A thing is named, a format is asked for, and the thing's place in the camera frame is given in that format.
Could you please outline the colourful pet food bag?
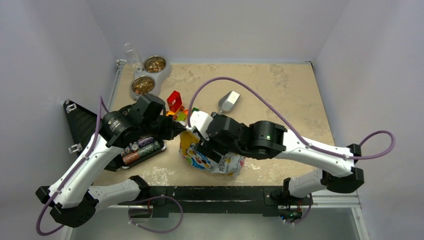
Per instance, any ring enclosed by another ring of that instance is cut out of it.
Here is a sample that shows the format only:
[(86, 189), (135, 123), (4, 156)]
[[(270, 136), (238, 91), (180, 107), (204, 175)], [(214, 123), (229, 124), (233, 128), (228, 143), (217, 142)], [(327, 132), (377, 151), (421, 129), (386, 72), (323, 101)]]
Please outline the colourful pet food bag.
[(195, 150), (195, 145), (200, 142), (200, 137), (196, 133), (183, 131), (179, 137), (179, 153), (182, 159), (196, 169), (212, 174), (237, 176), (245, 165), (246, 157), (239, 154), (231, 152), (224, 156), (218, 154), (214, 160)]

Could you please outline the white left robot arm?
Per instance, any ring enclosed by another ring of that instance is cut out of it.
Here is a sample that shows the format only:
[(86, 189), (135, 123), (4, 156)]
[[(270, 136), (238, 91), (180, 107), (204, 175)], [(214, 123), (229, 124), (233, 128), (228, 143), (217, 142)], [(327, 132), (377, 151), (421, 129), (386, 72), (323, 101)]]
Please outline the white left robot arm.
[(126, 147), (143, 137), (172, 140), (186, 129), (166, 115), (165, 102), (145, 94), (130, 105), (98, 116), (87, 147), (71, 167), (50, 186), (41, 186), (36, 196), (61, 227), (80, 227), (95, 213), (121, 203), (146, 203), (150, 186), (140, 176), (109, 185), (95, 186), (94, 180)]

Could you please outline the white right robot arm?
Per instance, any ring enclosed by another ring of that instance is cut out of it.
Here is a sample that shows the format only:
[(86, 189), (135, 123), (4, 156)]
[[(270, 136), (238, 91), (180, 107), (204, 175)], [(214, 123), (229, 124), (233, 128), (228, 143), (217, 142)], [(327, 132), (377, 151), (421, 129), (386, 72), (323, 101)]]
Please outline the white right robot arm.
[(314, 167), (309, 173), (284, 180), (280, 196), (288, 204), (324, 189), (350, 194), (365, 182), (349, 147), (318, 141), (305, 144), (292, 130), (266, 120), (247, 126), (225, 115), (198, 112), (189, 123), (189, 130), (200, 137), (194, 149), (216, 162), (240, 155), (256, 160), (292, 160)]

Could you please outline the silver metal scoop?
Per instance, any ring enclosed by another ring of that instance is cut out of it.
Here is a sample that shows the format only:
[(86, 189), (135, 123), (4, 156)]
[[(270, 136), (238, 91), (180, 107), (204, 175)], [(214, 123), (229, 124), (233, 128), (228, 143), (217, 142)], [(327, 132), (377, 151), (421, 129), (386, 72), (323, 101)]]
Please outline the silver metal scoop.
[(231, 112), (240, 96), (241, 95), (234, 90), (228, 92), (218, 101), (219, 110), (216, 112), (216, 114), (225, 114)]

